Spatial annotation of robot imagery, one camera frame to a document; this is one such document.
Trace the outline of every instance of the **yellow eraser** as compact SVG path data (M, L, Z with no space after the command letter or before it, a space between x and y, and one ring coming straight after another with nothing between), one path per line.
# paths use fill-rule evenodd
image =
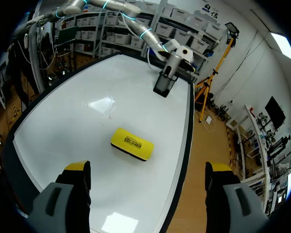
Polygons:
M142 161L148 160L154 149L153 143L139 138L122 128L118 128L113 134L111 145Z

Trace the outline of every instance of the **storage bin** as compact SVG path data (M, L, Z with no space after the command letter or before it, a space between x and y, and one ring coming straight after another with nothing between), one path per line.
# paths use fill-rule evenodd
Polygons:
M145 1L143 2L143 10L147 12L156 12L159 5L157 3L152 3Z
M107 25L118 25L118 16L107 16Z
M94 41L96 39L96 32L89 31L88 32L88 39Z
M133 46L133 47L136 47L136 48L141 49L142 46L144 45L144 41L141 38L139 38L139 37L131 36L131 43L130 43L130 45Z
M170 17L174 7L175 7L174 5L167 3L162 12L163 16Z
M187 11L174 8L171 14L171 18L179 22L184 22L189 15L190 13Z
M115 43L121 45L127 45L131 42L131 35L123 35L115 33Z
M78 44L78 50L84 51L84 44Z
M83 19L82 18L78 18L77 19L77 26L81 26L82 22L83 22Z
M88 25L89 24L89 18L83 18L82 25Z
M107 33L107 37L106 37L107 41L115 41L115 35L114 33Z
M98 16L90 17L89 18L89 25L96 25L98 20Z
M194 29L202 29L208 21L196 15L189 15L189 17L186 18L185 23Z
M144 9L142 1L128 1L129 4L139 7L141 10Z
M139 20L140 22L142 22L143 25L150 26L150 20L149 19L137 18L137 20Z
M102 53L110 55L113 53L113 48L102 47Z
M190 47L202 54L208 46L209 44L207 44L205 41L194 38Z
M223 33L223 30L219 26L209 22L206 28L206 32L212 35L214 38L219 39Z
M81 38L82 38L81 32L76 32L76 39L81 39Z
M88 31L82 31L82 39L88 39Z
M113 53L120 52L120 50L112 49Z
M175 28L169 25L158 23L155 32L159 35L169 37Z
M190 39L190 37L191 36L188 35L186 32L179 30L179 29L176 29L176 34L175 34L174 39L176 41L178 41L180 44L185 45L188 42L188 40Z

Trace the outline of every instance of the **floor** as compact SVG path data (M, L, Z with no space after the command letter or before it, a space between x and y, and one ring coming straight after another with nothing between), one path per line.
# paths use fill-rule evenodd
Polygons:
M92 61L88 56L78 55L79 66ZM24 90L27 90L27 82L23 78ZM28 88L29 97L33 95L31 87ZM0 108L0 134L4 143L9 129L21 115L20 100L11 87L13 96L7 100L7 110ZM206 115L212 116L212 123L198 122L198 113L194 117L194 134L191 148L191 157L187 170L186 180L175 215L168 228L168 233L198 233L206 231L206 206L205 206L205 162L214 161L230 164L230 150L227 130L224 122L217 119L214 113L206 111ZM234 158L234 145L231 140L231 154Z

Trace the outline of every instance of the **black monitor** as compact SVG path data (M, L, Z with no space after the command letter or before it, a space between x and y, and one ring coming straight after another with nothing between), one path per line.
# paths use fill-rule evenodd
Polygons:
M277 130L283 124L284 120L286 119L286 116L283 114L283 111L281 110L279 104L277 103L273 96L265 106L265 110L270 116L274 128Z

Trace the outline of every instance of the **robotic arm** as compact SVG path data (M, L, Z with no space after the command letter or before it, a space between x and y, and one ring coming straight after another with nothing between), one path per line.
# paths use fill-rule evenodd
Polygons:
M178 67L194 71L194 68L191 66L191 63L194 61L193 52L187 47L181 46L174 39L162 45L162 42L153 32L152 28L136 19L141 13L141 9L129 3L118 0L71 0L57 8L49 17L53 20L58 20L65 15L80 14L83 12L84 5L87 3L103 9L120 11L127 28L130 31L133 30L135 32L133 34L143 39L154 51L158 59L161 61L167 60L154 87L154 92L163 97L167 97L174 82L177 80L174 75Z

